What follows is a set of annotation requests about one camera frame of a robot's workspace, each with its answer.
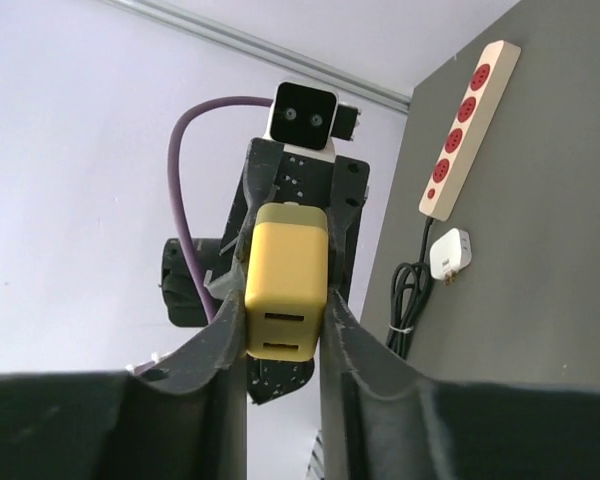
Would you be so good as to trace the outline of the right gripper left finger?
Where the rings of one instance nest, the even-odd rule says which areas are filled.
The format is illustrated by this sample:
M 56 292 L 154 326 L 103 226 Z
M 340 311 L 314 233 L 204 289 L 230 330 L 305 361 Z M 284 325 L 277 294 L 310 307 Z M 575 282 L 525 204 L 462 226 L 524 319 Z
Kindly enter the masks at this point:
M 243 479 L 244 300 L 142 376 L 0 375 L 0 479 Z

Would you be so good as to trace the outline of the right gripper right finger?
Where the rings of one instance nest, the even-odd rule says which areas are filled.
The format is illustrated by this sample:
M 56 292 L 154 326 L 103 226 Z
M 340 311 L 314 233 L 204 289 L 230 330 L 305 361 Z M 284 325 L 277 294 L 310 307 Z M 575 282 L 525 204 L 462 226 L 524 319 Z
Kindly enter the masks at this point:
M 336 292 L 320 390 L 330 479 L 600 479 L 600 389 L 432 379 Z

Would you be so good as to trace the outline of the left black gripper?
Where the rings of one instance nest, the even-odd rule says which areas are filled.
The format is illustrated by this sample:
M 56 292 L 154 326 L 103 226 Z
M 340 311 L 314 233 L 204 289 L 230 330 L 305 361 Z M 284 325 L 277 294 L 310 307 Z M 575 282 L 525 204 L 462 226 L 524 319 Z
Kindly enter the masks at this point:
M 336 290 L 351 290 L 370 166 L 254 138 L 221 241 L 219 277 L 244 294 L 247 391 L 256 405 L 311 379 Z

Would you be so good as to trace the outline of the yellow cube charger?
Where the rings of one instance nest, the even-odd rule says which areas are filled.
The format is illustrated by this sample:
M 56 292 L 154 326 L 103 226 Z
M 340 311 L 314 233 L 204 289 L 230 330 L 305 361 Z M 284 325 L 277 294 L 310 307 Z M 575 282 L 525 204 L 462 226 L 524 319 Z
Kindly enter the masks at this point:
M 244 298 L 251 357 L 285 362 L 314 357 L 327 304 L 328 266 L 323 210 L 289 203 L 259 208 Z

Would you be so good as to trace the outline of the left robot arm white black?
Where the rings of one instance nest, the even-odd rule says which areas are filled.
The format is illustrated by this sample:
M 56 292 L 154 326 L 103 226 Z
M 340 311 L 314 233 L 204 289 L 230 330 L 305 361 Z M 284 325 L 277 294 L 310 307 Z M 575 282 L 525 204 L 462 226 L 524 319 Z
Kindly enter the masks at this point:
M 321 399 L 349 398 L 341 330 L 355 320 L 346 302 L 369 172 L 368 163 L 361 160 L 344 156 L 332 162 L 318 160 L 286 152 L 272 141 L 252 140 L 222 238 L 193 242 L 203 286 L 219 290 L 212 302 L 219 310 L 219 326 L 209 326 L 205 318 L 202 293 L 194 285 L 180 242 L 170 239 L 164 245 L 161 290 L 169 319 L 178 327 L 199 327 L 202 333 L 160 362 L 159 370 L 168 376 L 159 381 L 159 391 L 199 403 L 250 396 L 262 404 L 294 391 L 312 375 L 312 361 L 255 360 L 238 348 L 246 335 L 238 296 L 244 291 L 256 210 L 269 201 L 297 200 L 321 209 L 330 228 L 329 296 L 320 342 Z

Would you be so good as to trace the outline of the beige red power strip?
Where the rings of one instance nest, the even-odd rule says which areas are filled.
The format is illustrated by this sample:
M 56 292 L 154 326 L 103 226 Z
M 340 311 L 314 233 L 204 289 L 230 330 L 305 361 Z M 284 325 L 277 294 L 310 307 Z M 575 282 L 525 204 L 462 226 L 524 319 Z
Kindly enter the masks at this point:
M 520 54 L 504 40 L 483 49 L 420 200 L 425 216 L 449 219 Z

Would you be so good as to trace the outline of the white usb charger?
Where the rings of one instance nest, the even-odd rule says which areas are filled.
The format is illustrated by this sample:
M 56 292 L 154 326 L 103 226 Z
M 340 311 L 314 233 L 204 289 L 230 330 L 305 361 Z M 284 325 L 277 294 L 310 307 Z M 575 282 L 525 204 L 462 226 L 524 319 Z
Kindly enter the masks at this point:
M 433 242 L 429 249 L 431 277 L 445 284 L 452 283 L 472 260 L 472 246 L 469 233 L 452 228 Z

